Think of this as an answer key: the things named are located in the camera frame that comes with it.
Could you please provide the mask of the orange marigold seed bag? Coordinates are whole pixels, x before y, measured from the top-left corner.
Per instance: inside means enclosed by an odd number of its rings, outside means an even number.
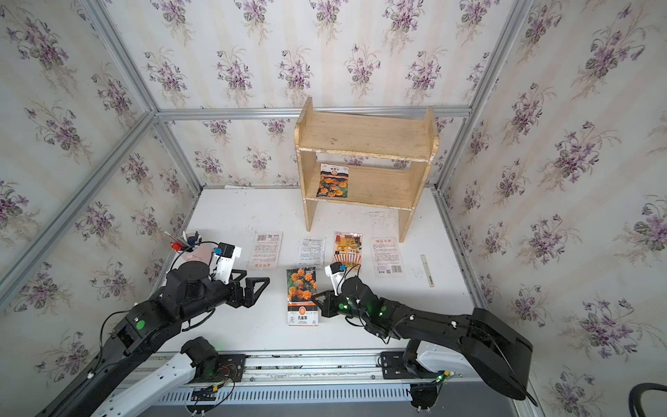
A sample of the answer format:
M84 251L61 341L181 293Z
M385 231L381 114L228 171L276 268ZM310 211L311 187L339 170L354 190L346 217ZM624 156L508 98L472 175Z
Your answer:
M288 269L287 318L289 326L317 327L319 311L314 303L317 293L316 268Z

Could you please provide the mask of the white barcode seed bag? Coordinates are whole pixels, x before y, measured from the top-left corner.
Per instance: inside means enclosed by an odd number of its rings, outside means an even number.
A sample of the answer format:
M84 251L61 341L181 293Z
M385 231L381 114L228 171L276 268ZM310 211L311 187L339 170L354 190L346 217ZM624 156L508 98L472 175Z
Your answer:
M259 232L255 235L248 260L250 270L276 269L281 252L282 232Z

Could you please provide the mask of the small white seed bag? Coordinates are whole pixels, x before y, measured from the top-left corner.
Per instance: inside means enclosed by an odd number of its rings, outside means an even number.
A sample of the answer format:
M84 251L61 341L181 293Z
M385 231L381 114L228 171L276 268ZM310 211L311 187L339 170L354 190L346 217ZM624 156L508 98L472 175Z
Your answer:
M297 265L322 268L325 261L326 238L305 236L300 240Z

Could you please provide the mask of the pink storefront seed bag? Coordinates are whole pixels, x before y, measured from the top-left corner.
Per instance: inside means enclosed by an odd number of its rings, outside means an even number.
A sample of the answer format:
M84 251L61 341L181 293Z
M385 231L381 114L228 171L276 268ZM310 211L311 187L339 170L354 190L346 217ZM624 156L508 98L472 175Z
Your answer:
M334 262L340 262L347 267L360 264L362 260L362 234L335 233Z

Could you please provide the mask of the white printed seed bag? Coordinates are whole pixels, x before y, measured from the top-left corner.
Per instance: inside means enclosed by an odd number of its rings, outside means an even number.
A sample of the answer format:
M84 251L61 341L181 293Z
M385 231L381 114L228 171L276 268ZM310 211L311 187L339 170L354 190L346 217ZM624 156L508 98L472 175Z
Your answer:
M393 237L373 238L371 241L373 270L378 278L401 278L405 268L398 241Z

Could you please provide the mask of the dark marigold seed bag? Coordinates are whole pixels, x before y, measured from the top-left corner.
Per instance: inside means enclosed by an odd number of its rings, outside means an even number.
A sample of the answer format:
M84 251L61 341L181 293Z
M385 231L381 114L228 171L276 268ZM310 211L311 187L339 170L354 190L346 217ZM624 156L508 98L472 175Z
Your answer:
M348 183L349 167L323 163L316 196L347 198Z

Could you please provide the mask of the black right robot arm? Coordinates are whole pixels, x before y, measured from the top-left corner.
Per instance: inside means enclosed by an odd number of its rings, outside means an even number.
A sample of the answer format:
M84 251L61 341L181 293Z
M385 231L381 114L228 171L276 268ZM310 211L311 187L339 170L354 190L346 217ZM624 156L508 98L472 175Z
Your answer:
M357 276L311 298L326 318L358 319L366 332L384 341L423 342L462 354L491 389L538 404L528 391L533 344L490 311L437 314L378 297Z

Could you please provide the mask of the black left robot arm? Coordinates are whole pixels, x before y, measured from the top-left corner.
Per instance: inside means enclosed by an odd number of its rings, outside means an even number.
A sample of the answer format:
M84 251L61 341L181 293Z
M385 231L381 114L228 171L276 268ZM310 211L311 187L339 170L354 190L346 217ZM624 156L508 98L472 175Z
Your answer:
M234 269L227 283L210 277L208 264L184 262L148 300L125 312L99 353L46 406L39 416L91 416L116 387L165 342L182 333L182 325L223 304L251 308L269 286L268 277L248 277Z

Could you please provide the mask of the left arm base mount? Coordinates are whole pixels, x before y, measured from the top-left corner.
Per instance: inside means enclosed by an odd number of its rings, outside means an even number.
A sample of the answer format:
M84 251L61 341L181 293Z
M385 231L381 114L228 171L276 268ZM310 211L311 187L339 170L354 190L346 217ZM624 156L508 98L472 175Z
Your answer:
M219 353L202 336L186 342L180 353L189 358L189 365L195 372L189 383L214 383L225 379L240 382L248 358L246 354Z

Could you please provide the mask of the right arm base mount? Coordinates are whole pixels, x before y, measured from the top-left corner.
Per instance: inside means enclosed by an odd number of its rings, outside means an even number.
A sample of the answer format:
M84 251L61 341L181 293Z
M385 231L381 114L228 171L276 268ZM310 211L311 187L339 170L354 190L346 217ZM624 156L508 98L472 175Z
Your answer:
M403 351L381 352L377 365L384 380L423 380L424 382L444 382L455 377L449 370L430 371L417 359L421 341L411 340Z

